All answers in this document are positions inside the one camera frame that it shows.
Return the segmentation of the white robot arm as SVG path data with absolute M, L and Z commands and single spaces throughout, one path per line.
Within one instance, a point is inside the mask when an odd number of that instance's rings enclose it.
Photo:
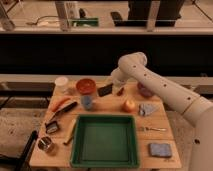
M 134 78 L 195 127 L 188 171 L 213 171 L 213 102 L 146 68 L 147 57 L 135 52 L 119 58 L 109 81 L 114 90 Z

